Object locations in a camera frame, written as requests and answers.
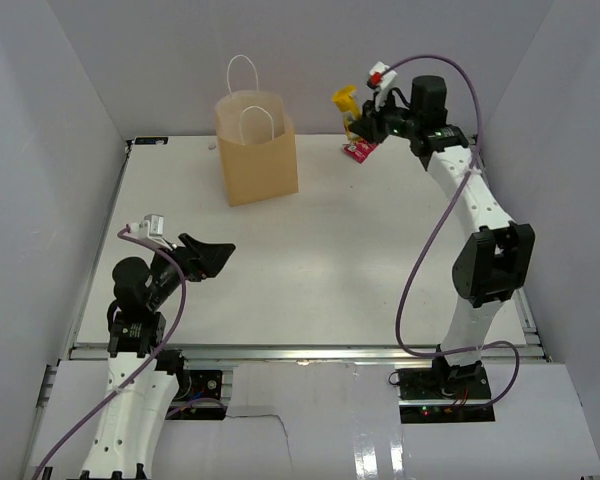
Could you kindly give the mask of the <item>small yellow snack bar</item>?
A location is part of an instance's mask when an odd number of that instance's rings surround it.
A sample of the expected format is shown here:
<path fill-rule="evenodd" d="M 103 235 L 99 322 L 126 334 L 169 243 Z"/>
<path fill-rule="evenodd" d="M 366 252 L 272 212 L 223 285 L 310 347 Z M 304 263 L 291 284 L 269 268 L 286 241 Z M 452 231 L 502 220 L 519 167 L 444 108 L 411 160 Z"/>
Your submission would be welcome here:
<path fill-rule="evenodd" d="M 332 95 L 332 102 L 342 115 L 345 134 L 349 141 L 359 138 L 351 130 L 352 123 L 357 120 L 361 113 L 357 101 L 357 90 L 354 85 L 347 85 Z"/>

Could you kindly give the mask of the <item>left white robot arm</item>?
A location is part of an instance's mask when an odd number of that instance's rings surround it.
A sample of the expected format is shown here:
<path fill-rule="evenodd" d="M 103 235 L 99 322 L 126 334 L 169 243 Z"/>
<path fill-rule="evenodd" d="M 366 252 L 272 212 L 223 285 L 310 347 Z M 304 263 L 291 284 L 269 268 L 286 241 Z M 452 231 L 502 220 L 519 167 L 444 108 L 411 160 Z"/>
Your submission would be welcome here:
<path fill-rule="evenodd" d="M 107 388 L 98 426 L 81 467 L 82 479 L 149 479 L 173 399 L 185 396 L 191 374 L 180 350 L 167 348 L 173 330 L 160 308 L 189 282 L 216 277 L 235 247 L 203 243 L 186 233 L 178 245 L 147 237 L 153 258 L 120 260 L 112 270 L 114 300 L 107 312 Z"/>

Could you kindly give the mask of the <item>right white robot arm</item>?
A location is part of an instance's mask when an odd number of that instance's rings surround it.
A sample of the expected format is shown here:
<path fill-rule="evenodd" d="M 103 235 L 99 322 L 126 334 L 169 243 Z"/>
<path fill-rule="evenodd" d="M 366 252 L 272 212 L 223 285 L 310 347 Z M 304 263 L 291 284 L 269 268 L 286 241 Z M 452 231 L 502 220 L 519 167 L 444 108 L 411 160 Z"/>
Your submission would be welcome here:
<path fill-rule="evenodd" d="M 447 121 L 443 78 L 413 79 L 405 107 L 396 104 L 393 72 L 373 72 L 372 99 L 350 126 L 364 140 L 379 144 L 388 136 L 409 141 L 412 153 L 447 196 L 466 242 L 451 277 L 458 300 L 449 330 L 432 361 L 433 390 L 452 399 L 482 368 L 481 351 L 496 314 L 526 280 L 535 232 L 505 212 L 487 186 L 462 130 Z"/>

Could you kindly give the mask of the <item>brown paper bag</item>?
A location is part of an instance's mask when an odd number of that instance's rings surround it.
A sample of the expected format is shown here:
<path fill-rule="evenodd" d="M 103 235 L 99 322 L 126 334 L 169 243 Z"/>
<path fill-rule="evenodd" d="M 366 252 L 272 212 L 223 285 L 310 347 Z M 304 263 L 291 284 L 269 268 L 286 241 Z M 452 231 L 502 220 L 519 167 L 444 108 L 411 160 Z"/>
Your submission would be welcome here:
<path fill-rule="evenodd" d="M 231 207 L 299 191 L 295 128 L 278 94 L 229 88 L 214 112 Z"/>

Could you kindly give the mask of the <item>pink snack packet back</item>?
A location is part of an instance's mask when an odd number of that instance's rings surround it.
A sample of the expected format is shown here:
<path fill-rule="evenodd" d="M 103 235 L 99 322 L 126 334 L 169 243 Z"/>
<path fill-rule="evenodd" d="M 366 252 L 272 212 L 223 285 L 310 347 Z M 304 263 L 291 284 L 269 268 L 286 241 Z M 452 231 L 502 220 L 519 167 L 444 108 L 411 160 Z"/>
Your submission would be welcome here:
<path fill-rule="evenodd" d="M 351 141 L 342 148 L 343 152 L 353 159 L 356 163 L 362 164 L 376 150 L 375 143 L 368 143 L 364 140 Z"/>

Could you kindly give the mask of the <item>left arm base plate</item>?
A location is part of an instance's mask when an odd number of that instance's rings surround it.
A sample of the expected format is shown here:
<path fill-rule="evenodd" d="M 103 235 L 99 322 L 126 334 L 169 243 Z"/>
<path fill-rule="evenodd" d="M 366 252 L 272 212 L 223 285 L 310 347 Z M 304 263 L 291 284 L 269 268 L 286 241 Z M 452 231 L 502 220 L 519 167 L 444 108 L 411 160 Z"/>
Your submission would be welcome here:
<path fill-rule="evenodd" d="M 179 377 L 179 389 L 173 403 L 199 398 L 221 399 L 223 372 L 221 370 L 188 370 Z"/>

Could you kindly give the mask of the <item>aluminium frame rail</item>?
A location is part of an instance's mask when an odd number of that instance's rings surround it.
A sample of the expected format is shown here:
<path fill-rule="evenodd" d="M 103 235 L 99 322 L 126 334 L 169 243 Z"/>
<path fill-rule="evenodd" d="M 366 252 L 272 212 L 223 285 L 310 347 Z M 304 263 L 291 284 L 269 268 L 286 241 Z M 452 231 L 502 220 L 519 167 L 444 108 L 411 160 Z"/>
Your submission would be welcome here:
<path fill-rule="evenodd" d="M 392 346 L 254 346 L 254 345 L 175 345 L 184 356 L 194 362 L 353 362 L 353 363 L 406 363 L 425 364 L 428 358 L 418 358 Z M 523 362 L 544 362 L 545 352 L 539 344 L 517 347 Z M 78 345 L 70 350 L 70 360 L 106 360 L 109 354 L 104 345 Z M 510 349 L 483 351 L 483 361 L 512 361 Z"/>

